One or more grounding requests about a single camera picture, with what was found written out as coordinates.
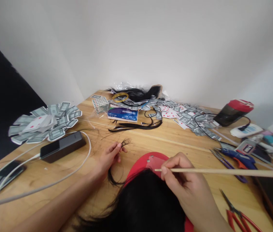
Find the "white wall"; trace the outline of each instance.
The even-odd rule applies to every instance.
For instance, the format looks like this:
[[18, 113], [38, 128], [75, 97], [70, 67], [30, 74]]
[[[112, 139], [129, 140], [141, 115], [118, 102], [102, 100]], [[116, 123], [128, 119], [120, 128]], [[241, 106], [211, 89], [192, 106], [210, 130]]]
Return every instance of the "white wall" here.
[[160, 83], [204, 106], [251, 101], [273, 123], [273, 0], [0, 1], [0, 50], [45, 102]]
[[83, 101], [48, 13], [39, 2], [0, 0], [0, 51], [46, 104]]

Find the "person's left hand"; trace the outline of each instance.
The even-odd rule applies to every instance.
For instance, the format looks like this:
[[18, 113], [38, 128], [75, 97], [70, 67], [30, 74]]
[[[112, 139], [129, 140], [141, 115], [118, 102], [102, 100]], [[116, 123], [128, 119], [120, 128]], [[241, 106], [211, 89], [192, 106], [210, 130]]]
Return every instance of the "person's left hand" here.
[[120, 152], [125, 152], [127, 153], [127, 149], [125, 147], [121, 147], [121, 143], [119, 142], [114, 142], [111, 146], [106, 148], [99, 159], [99, 167], [100, 171], [103, 174], [106, 174], [108, 169], [112, 166], [112, 164], [118, 162], [120, 163]]

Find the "power bank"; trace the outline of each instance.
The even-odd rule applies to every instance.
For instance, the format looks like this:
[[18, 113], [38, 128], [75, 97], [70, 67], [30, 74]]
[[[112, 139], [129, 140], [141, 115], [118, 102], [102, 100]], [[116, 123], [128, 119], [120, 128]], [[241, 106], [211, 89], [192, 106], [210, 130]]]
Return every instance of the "power bank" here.
[[86, 145], [86, 141], [81, 132], [78, 131], [41, 147], [40, 159], [48, 163], [53, 163], [84, 145]]

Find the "red pliers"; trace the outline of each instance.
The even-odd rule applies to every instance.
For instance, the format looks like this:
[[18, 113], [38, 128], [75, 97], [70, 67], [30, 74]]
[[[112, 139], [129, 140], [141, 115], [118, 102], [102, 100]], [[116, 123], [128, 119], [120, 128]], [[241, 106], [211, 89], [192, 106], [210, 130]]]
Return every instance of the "red pliers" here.
[[[234, 206], [231, 204], [227, 196], [224, 194], [222, 190], [220, 190], [224, 199], [228, 203], [230, 210], [227, 210], [227, 215], [228, 215], [228, 222], [231, 228], [235, 231], [234, 224], [233, 224], [233, 219], [235, 220], [236, 224], [239, 226], [239, 228], [242, 230], [242, 232], [251, 232], [248, 224], [246, 221], [248, 221], [258, 232], [262, 232], [262, 230], [255, 224], [253, 221], [251, 221], [245, 214], [243, 214], [241, 211], [238, 211]], [[240, 223], [238, 218], [236, 217], [237, 214], [243, 223], [243, 225]]]

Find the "wooden stick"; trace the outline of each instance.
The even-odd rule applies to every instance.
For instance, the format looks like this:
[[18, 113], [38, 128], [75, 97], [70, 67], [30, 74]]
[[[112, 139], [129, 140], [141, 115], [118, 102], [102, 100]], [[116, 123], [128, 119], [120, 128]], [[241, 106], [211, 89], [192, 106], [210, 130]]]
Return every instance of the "wooden stick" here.
[[212, 174], [227, 174], [240, 176], [259, 176], [273, 177], [273, 171], [270, 170], [246, 170], [246, 169], [170, 169], [172, 172], [191, 172], [191, 173], [212, 173]]

